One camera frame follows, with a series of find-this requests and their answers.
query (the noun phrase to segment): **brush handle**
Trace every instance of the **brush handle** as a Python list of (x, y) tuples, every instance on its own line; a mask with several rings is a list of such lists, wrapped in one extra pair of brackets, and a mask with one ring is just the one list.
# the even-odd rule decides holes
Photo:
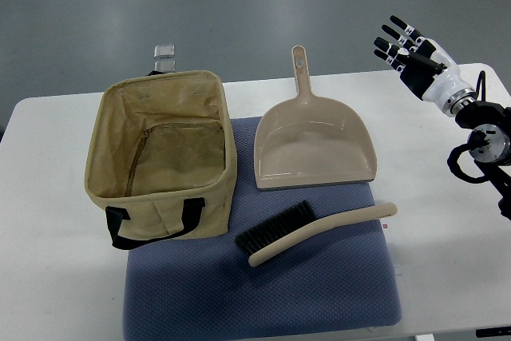
[(341, 227), (343, 225), (357, 224), (364, 221), (393, 216), (397, 212), (398, 207), (396, 207), (395, 204), (385, 203), (374, 205), (372, 207), (335, 213), (334, 215), (317, 219), (255, 252), (248, 258), (248, 263), (252, 267), (257, 267), (263, 262), (268, 261), (273, 256), (276, 256), (286, 249), (289, 249), (290, 247), (293, 247), (312, 236), (318, 235), (319, 233)]

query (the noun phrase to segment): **dustpan handle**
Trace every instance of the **dustpan handle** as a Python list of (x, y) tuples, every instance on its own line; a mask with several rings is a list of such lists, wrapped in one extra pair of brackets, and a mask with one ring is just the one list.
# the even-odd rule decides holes
[(314, 96), (311, 89), (311, 79), (309, 77), (309, 66), (307, 65), (307, 54), (302, 46), (294, 46), (291, 50), (293, 57), (293, 67), (295, 68), (295, 83), (297, 99), (307, 101)]

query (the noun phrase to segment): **white table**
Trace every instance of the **white table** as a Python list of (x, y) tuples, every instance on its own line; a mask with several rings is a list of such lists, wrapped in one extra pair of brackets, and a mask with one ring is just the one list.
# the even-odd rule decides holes
[[(489, 101), (511, 97), (486, 65)], [(511, 323), (511, 221), (489, 183), (467, 184), (446, 158), (469, 131), (419, 101), (394, 71), (311, 77), (313, 91), (364, 120), (378, 156), (377, 202), (388, 220), (402, 320), (317, 340), (420, 335)], [(294, 79), (225, 84), (231, 118), (260, 116), (295, 95)], [(86, 196), (85, 159), (100, 93), (39, 97), (16, 107), (0, 144), (0, 339), (120, 340), (126, 258)], [(464, 166), (478, 174), (467, 157)], [(293, 339), (312, 339), (296, 336)]]

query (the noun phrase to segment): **gray floor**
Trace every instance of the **gray floor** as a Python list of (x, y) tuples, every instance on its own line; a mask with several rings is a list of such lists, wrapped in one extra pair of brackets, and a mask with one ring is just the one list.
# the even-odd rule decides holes
[(0, 125), (26, 97), (101, 92), (146, 74), (166, 42), (177, 70), (225, 82), (292, 77), (296, 44), (312, 75), (387, 69), (372, 51), (391, 14), (458, 63), (491, 65), (511, 89), (511, 0), (0, 0)]

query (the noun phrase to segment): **brush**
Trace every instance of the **brush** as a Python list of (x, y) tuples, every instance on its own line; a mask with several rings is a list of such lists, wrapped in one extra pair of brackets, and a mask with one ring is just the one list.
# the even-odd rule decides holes
[(335, 213), (318, 219), (312, 207), (304, 200), (240, 233), (234, 242), (243, 253), (249, 256), (248, 263), (252, 267), (257, 267), (319, 233), (343, 225), (393, 216), (397, 212), (398, 208), (395, 204), (385, 203)]

